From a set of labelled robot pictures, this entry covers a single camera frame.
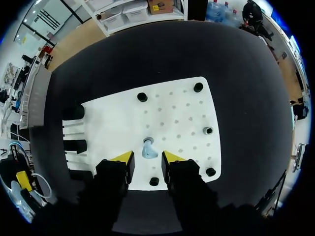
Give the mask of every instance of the white container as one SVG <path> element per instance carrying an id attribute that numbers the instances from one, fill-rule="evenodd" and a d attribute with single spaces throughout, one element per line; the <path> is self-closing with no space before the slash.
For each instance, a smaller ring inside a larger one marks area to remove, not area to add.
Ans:
<path id="1" fill-rule="evenodd" d="M 134 1 L 124 7 L 123 13 L 130 22 L 140 22 L 148 19 L 148 2 L 145 0 Z"/>
<path id="2" fill-rule="evenodd" d="M 113 4 L 115 0 L 89 0 L 87 5 L 92 11 L 100 10 L 101 8 Z"/>
<path id="3" fill-rule="evenodd" d="M 102 15 L 102 18 L 105 17 L 105 19 L 101 19 L 100 21 L 106 25 L 109 30 L 121 27 L 125 24 L 122 11 L 121 6 L 114 7 L 106 11 L 106 13 Z"/>

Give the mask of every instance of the black mat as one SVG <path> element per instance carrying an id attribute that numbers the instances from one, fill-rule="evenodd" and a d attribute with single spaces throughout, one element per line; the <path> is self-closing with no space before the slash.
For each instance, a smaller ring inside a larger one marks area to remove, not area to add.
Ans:
<path id="1" fill-rule="evenodd" d="M 36 167 L 45 172 L 59 197 L 76 201 L 82 186 L 69 177 L 62 108 L 196 76 L 208 80 L 220 129 L 221 177 L 208 185 L 218 192 L 220 206 L 256 204 L 289 162 L 289 98 L 277 63 L 259 38 L 212 23 L 135 27 L 87 47 L 59 66 L 48 89 L 45 125 L 31 129 Z M 180 229 L 166 191 L 129 191 L 114 226 L 115 231 L 134 234 Z"/>

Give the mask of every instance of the water bottle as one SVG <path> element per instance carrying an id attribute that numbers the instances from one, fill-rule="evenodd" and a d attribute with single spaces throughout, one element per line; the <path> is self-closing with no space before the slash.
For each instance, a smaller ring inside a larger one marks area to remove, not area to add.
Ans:
<path id="1" fill-rule="evenodd" d="M 227 26 L 238 28 L 242 23 L 242 19 L 237 15 L 237 10 L 233 10 L 226 12 L 225 19 L 222 23 Z"/>
<path id="2" fill-rule="evenodd" d="M 222 5 L 218 4 L 218 0 L 213 0 L 213 3 L 208 4 L 206 20 L 215 23 L 222 21 Z"/>
<path id="3" fill-rule="evenodd" d="M 232 22 L 236 28 L 238 28 L 243 22 L 243 18 L 237 14 L 237 10 L 235 9 L 233 10 Z"/>
<path id="4" fill-rule="evenodd" d="M 228 15 L 231 10 L 228 8 L 228 2 L 226 1 L 224 5 L 222 5 L 222 15 L 221 15 L 221 22 L 226 19 L 226 15 Z"/>

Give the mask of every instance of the black peg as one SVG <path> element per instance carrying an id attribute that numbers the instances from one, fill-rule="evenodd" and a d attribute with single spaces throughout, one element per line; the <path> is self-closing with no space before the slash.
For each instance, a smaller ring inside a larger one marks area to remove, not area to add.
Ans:
<path id="1" fill-rule="evenodd" d="M 209 177 L 212 177 L 212 176 L 214 176 L 214 175 L 216 174 L 216 170 L 213 169 L 213 168 L 208 168 L 208 169 L 206 170 L 206 174 L 207 174 Z"/>
<path id="2" fill-rule="evenodd" d="M 151 180 L 150 180 L 150 185 L 151 185 L 151 186 L 158 186 L 158 182 L 159 182 L 159 179 L 156 178 L 156 177 L 153 177 L 153 178 L 151 178 Z"/>
<path id="3" fill-rule="evenodd" d="M 144 92 L 139 93 L 137 98 L 140 102 L 146 102 L 148 100 L 148 97 Z"/>
<path id="4" fill-rule="evenodd" d="M 202 91 L 202 89 L 203 89 L 203 84 L 202 83 L 197 83 L 197 84 L 195 84 L 195 87 L 193 87 L 193 90 L 195 92 L 200 92 L 200 91 Z"/>

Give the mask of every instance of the wooden floor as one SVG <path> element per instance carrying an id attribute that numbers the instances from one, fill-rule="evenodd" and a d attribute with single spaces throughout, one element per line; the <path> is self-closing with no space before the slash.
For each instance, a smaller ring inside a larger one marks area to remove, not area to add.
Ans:
<path id="1" fill-rule="evenodd" d="M 69 33 L 54 47 L 51 52 L 51 55 L 54 58 L 50 62 L 48 70 L 55 70 L 59 65 L 82 49 L 85 49 L 104 38 L 104 33 L 100 30 L 94 20 L 88 20 Z"/>

